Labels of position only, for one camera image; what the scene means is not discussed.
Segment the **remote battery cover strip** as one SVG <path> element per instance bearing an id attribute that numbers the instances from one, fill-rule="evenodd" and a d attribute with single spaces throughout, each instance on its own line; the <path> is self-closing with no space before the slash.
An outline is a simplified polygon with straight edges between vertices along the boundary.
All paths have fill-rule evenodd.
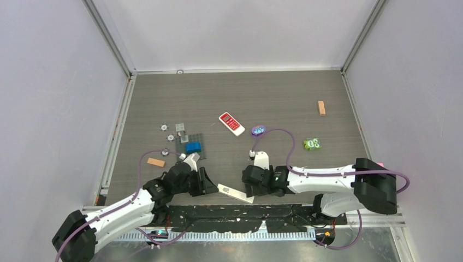
<path id="1" fill-rule="evenodd" d="M 248 197 L 246 193 L 236 190 L 234 188 L 225 186 L 223 184 L 218 184 L 217 188 L 219 193 L 224 194 L 233 199 L 240 200 L 248 204 L 252 204 L 254 202 L 253 196 Z"/>

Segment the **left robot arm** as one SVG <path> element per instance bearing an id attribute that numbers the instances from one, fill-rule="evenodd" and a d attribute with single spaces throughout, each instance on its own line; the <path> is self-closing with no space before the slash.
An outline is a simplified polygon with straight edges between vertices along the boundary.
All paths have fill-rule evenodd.
<path id="1" fill-rule="evenodd" d="M 80 210 L 70 213 L 51 240 L 57 251 L 55 260 L 90 261 L 108 243 L 135 228 L 163 225 L 175 195 L 198 197 L 217 192 L 205 168 L 178 162 L 110 206 L 87 214 Z"/>

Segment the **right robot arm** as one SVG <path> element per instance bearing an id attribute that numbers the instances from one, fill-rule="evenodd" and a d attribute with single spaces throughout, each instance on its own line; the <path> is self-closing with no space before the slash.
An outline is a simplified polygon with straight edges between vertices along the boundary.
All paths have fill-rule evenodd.
<path id="1" fill-rule="evenodd" d="M 367 158 L 326 169 L 248 165 L 242 181 L 248 197 L 315 192 L 311 214 L 319 224 L 359 209 L 383 215 L 397 213 L 396 175 Z"/>

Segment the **white remote control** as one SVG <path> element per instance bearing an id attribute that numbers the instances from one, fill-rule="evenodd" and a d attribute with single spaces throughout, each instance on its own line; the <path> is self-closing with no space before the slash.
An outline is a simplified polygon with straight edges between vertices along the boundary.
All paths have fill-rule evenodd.
<path id="1" fill-rule="evenodd" d="M 230 113 L 224 112 L 218 117 L 219 121 L 235 136 L 240 136 L 246 130 Z"/>

